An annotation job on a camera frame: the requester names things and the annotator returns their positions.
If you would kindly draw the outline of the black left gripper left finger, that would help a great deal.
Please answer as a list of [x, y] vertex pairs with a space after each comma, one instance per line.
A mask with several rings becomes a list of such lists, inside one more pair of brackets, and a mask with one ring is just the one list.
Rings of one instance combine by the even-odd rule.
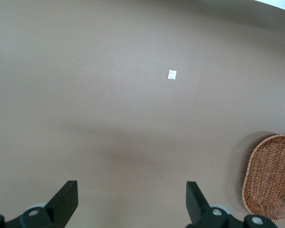
[[6, 228], [64, 228], [78, 207], [76, 180], [67, 181], [44, 207], [34, 207], [5, 222]]

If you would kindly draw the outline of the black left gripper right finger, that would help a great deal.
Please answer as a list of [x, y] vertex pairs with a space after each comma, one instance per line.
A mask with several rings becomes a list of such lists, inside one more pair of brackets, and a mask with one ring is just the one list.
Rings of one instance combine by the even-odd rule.
[[191, 223], [187, 228], [243, 228], [244, 222], [225, 209], [211, 207], [195, 181], [186, 183], [186, 208]]

